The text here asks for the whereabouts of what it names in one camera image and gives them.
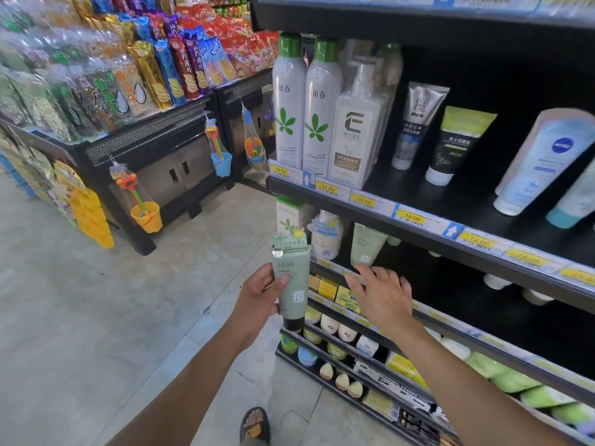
yellow toy bucket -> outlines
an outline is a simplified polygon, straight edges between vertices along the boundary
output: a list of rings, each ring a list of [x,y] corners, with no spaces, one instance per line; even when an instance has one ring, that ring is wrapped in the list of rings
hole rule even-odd
[[[139,224],[147,233],[155,233],[161,230],[163,222],[161,222],[161,214],[159,212],[159,205],[155,202],[145,202],[148,214],[143,214],[140,205],[136,205],[130,210],[130,216]]]

brown label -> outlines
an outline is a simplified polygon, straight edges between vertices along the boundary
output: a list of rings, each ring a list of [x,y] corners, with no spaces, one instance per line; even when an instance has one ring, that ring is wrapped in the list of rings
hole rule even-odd
[[[352,172],[359,172],[359,165],[361,159],[354,156],[343,155],[341,153],[335,153],[334,165],[343,169],[347,169]]]

hand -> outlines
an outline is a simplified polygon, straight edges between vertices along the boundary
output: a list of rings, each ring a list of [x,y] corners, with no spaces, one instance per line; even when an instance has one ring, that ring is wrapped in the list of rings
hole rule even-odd
[[[272,264],[267,263],[248,277],[242,286],[236,306],[226,322],[240,342],[240,352],[254,342],[269,316],[279,313],[279,305],[275,301],[287,287],[291,277],[284,275],[273,282],[274,278]]]
[[[346,275],[345,280],[370,322],[385,332],[394,332],[396,327],[411,324],[413,306],[407,279],[399,278],[394,270],[379,266],[355,265],[355,268],[364,277],[366,289],[351,275]]]

person's right hand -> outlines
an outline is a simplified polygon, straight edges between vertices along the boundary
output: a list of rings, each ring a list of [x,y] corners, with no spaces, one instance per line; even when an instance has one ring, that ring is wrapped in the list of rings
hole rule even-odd
[[[370,322],[384,332],[394,332],[395,327],[410,324],[413,307],[407,279],[379,266],[355,265],[355,268],[365,279],[366,289],[351,275],[346,275],[345,280]]]

person's left hand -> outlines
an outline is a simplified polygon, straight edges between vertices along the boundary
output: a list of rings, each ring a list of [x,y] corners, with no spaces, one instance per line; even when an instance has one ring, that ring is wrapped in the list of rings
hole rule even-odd
[[[236,306],[226,322],[240,341],[240,352],[254,342],[269,316],[279,313],[279,305],[275,301],[287,287],[290,278],[284,275],[273,282],[272,264],[267,263],[244,282]]]

